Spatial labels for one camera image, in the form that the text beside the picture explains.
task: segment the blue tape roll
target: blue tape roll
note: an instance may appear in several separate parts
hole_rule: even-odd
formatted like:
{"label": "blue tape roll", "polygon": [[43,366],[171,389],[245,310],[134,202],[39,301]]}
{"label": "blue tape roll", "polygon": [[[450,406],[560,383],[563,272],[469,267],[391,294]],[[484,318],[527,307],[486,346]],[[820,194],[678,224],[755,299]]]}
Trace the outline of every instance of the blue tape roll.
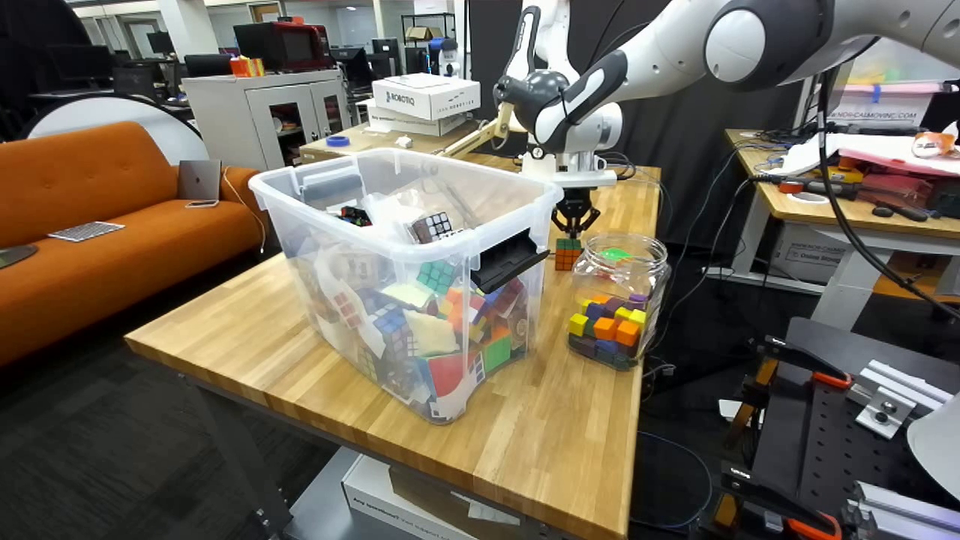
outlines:
{"label": "blue tape roll", "polygon": [[326,138],[327,146],[349,146],[350,137],[343,135],[331,135]]}

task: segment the red microwave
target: red microwave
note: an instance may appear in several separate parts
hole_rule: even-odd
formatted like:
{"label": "red microwave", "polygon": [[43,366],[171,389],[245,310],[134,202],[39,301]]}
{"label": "red microwave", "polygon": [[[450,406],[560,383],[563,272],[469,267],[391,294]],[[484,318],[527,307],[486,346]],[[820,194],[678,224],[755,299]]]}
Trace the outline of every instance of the red microwave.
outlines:
{"label": "red microwave", "polygon": [[326,28],[293,22],[257,22],[233,27],[240,54],[263,60],[267,71],[306,71],[336,66]]}

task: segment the glass jar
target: glass jar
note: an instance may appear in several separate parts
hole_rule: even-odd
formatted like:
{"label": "glass jar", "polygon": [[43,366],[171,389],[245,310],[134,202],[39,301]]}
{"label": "glass jar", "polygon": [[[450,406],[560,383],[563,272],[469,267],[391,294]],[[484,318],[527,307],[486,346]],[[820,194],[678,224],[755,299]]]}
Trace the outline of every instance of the glass jar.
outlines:
{"label": "glass jar", "polygon": [[591,238],[573,266],[567,343],[617,370],[636,366],[651,343],[670,278],[666,247],[641,234]]}

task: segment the butcher block table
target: butcher block table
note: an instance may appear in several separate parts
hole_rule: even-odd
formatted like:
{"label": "butcher block table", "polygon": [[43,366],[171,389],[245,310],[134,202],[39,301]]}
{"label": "butcher block table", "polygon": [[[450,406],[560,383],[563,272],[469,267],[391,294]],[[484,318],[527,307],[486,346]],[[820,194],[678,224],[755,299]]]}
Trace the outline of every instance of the butcher block table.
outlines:
{"label": "butcher block table", "polygon": [[[586,236],[653,236],[658,190],[647,180],[595,191],[603,215]],[[567,349],[571,274],[545,267],[534,352],[490,376],[447,426],[406,408],[310,327],[283,255],[126,338],[180,373],[267,536],[412,538],[348,511],[339,482],[361,453],[520,518],[527,538],[625,539],[642,366],[617,372]],[[248,408],[344,447],[292,508],[240,420]]]}

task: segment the storage bin lid latch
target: storage bin lid latch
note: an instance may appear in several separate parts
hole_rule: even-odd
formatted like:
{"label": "storage bin lid latch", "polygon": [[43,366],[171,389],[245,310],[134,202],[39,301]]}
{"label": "storage bin lid latch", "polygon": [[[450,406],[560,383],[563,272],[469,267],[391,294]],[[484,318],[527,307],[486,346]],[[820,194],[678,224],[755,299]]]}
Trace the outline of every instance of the storage bin lid latch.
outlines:
{"label": "storage bin lid latch", "polygon": [[537,243],[530,239],[527,229],[482,252],[480,268],[470,270],[470,280],[484,294],[490,294],[549,255],[550,250],[537,252]]}

